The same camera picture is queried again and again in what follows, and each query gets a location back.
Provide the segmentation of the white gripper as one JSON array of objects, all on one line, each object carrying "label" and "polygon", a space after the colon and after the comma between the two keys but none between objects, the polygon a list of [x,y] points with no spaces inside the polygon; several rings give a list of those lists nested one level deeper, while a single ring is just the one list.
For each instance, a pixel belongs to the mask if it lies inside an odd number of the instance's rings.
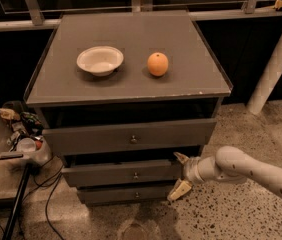
[{"label": "white gripper", "polygon": [[176,201],[180,197],[187,194],[192,189],[192,184],[201,184],[204,182],[199,174],[199,161],[200,157],[188,157],[180,152],[174,152],[177,160],[184,165],[183,176],[186,180],[178,179],[169,192],[167,200],[169,202]]}]

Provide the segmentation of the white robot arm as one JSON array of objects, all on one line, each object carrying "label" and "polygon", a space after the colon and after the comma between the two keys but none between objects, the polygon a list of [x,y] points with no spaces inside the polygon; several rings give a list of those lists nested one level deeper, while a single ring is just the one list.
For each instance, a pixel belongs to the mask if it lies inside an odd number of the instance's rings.
[{"label": "white robot arm", "polygon": [[183,166],[183,178],[178,179],[167,199],[173,202],[187,194],[194,185],[207,181],[243,183],[251,179],[282,199],[282,168],[256,160],[244,151],[221,147],[206,158],[174,155]]}]

